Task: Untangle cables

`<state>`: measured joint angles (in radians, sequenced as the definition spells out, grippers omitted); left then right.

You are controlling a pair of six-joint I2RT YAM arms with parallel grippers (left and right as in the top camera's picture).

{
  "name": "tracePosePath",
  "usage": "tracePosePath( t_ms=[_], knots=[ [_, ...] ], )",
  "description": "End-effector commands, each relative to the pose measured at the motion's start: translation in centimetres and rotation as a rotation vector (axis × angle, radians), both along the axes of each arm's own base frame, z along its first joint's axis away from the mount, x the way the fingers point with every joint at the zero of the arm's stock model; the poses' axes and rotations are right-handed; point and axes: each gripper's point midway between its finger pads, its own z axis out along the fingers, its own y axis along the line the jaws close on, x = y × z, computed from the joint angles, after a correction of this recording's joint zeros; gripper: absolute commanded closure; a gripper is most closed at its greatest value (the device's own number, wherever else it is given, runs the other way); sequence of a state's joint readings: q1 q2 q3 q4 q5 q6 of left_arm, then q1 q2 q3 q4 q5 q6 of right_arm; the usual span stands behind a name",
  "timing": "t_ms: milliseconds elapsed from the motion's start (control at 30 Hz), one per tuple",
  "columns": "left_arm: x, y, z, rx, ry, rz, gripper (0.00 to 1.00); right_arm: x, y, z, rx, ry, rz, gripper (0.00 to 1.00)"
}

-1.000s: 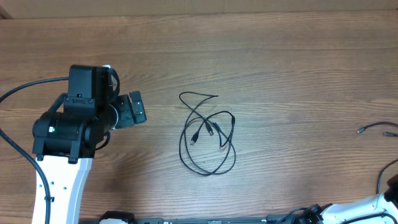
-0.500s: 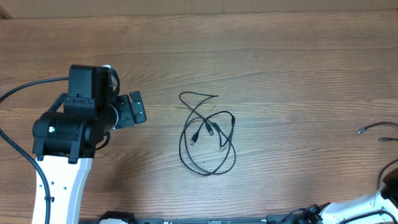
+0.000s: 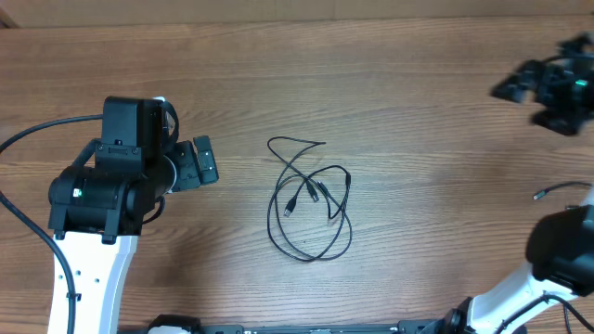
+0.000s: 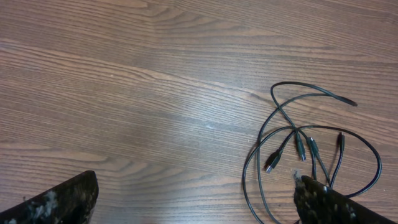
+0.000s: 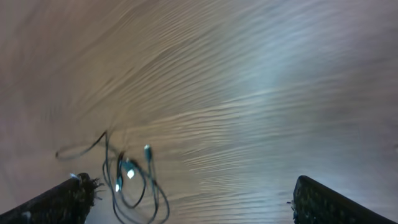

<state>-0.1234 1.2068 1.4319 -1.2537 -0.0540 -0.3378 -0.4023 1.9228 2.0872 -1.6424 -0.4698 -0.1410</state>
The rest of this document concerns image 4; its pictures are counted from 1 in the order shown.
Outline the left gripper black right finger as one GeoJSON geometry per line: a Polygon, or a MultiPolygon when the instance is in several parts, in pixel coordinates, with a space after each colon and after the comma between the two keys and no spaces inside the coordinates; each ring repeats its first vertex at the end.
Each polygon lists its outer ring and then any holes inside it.
{"type": "Polygon", "coordinates": [[[394,224],[307,175],[295,171],[294,204],[302,223],[394,224]]]}

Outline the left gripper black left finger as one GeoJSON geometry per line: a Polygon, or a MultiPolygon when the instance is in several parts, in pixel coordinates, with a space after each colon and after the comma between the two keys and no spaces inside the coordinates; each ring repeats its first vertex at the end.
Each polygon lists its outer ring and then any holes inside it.
{"type": "Polygon", "coordinates": [[[96,173],[87,170],[1,212],[1,224],[88,224],[98,195],[96,173]]]}

